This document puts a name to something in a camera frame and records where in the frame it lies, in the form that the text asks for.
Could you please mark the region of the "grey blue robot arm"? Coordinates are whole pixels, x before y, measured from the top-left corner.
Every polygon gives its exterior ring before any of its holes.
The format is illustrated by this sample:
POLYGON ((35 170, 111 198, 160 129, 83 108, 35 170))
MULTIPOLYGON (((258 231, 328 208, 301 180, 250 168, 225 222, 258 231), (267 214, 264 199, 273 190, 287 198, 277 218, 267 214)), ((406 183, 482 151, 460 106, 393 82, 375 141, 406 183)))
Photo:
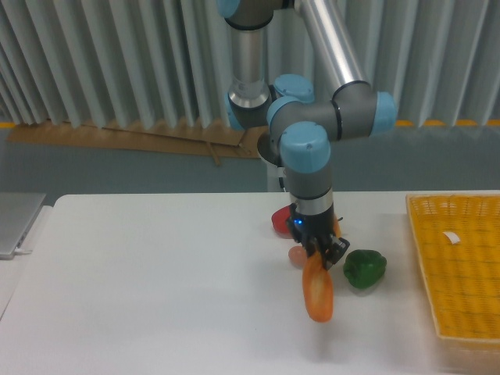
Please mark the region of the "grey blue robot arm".
POLYGON ((330 146, 391 130, 397 119, 395 100, 371 88, 336 2, 220 1, 217 8, 230 27, 230 110, 244 129, 268 127, 266 159, 284 171, 291 196, 287 227, 307 255, 319 255, 329 269, 349 246, 334 229, 330 146), (265 29, 275 12, 285 9, 304 21, 326 71, 328 101, 293 95, 266 82, 265 29))

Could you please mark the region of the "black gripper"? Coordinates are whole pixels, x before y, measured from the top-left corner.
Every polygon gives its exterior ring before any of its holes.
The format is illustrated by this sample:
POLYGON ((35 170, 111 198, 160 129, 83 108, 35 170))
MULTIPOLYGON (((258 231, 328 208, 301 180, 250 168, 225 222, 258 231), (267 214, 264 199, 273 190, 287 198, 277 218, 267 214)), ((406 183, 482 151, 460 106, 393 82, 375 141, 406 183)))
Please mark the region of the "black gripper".
POLYGON ((295 203, 290 204, 290 217, 287 219, 287 227, 297 243, 307 253, 307 259, 315 252, 313 241, 316 240, 320 246, 323 268, 329 270, 347 252, 349 241, 342 237, 335 237, 334 207, 331 205, 327 210, 306 215, 298 211, 295 203))

